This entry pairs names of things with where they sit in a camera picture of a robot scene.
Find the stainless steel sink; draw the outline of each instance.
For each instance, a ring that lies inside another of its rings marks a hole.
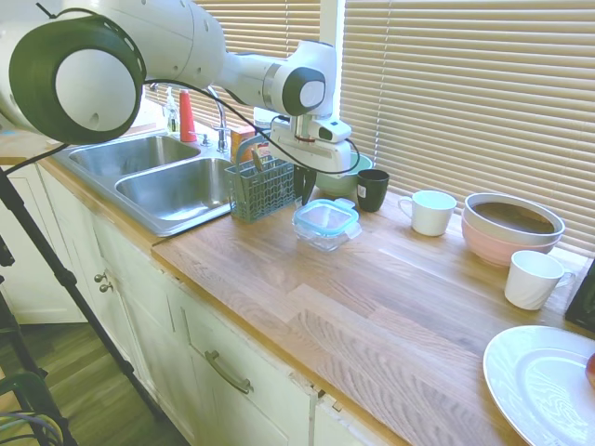
[[[176,139],[158,136],[85,147],[71,152],[70,159],[94,175],[113,177],[186,160],[199,153]]]
[[[66,149],[53,157],[154,234],[165,237],[230,212],[231,166],[165,134]]]
[[[225,169],[231,163],[204,158],[123,179],[116,190],[146,212],[182,221],[217,211],[229,201]]]

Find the white blinds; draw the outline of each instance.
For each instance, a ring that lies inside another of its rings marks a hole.
[[[342,118],[400,192],[542,203],[595,251],[595,2],[347,0]]]
[[[286,58],[301,40],[318,40],[320,0],[200,0],[195,3],[221,23],[230,52]],[[216,87],[216,90],[223,100],[252,118],[253,107],[237,104],[222,88]],[[165,87],[160,86],[158,93],[147,89],[147,97],[165,103]],[[195,119],[218,125],[214,102],[198,93],[191,93],[191,97]],[[227,117],[230,126],[245,125],[231,112]]]

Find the dish rack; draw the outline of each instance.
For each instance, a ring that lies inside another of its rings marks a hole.
[[[247,147],[262,142],[263,137],[254,137],[244,141],[236,154],[241,160]],[[228,172],[230,186],[231,214],[253,223],[265,216],[293,203],[294,165],[270,155],[260,158],[262,171],[259,172],[254,161],[246,161],[225,169]]]

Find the white cabinet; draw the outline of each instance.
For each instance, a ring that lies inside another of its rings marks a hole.
[[[175,334],[168,299],[171,281],[109,221],[96,217],[94,228],[139,344],[145,385],[188,442],[207,444],[198,440],[205,409],[192,359]]]
[[[171,303],[175,324],[184,328],[177,332],[192,355],[199,393],[212,407],[204,420],[207,444],[309,445],[314,390],[199,296],[180,290]]]
[[[127,300],[126,307],[148,373],[145,384],[190,444],[207,444],[197,437],[198,417],[204,410],[191,357],[136,300]]]
[[[39,229],[44,233],[66,268],[71,264],[56,218],[36,165],[10,175],[12,184]],[[15,264],[2,268],[6,281],[3,295],[17,321],[24,323],[80,322],[85,318],[54,273],[41,257],[19,222],[0,203],[0,234],[15,257]]]
[[[94,216],[43,169],[42,177],[55,209],[78,289],[114,344],[134,366],[138,361],[134,337],[122,298],[118,293],[117,283],[99,250],[93,230]],[[106,278],[101,283],[95,282],[95,276],[102,274],[105,274]],[[100,287],[109,283],[112,287],[101,292]]]
[[[388,443],[356,421],[346,410],[338,411],[329,395],[316,405],[313,446],[388,446]]]

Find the pink bowl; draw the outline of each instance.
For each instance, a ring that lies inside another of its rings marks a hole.
[[[467,247],[481,260],[498,267],[509,266],[510,258],[517,251],[529,250],[547,254],[562,237],[560,236],[558,239],[548,244],[532,246],[503,242],[499,239],[495,239],[494,237],[486,235],[472,227],[464,217],[461,218],[461,227],[463,229],[463,237],[465,238]]]

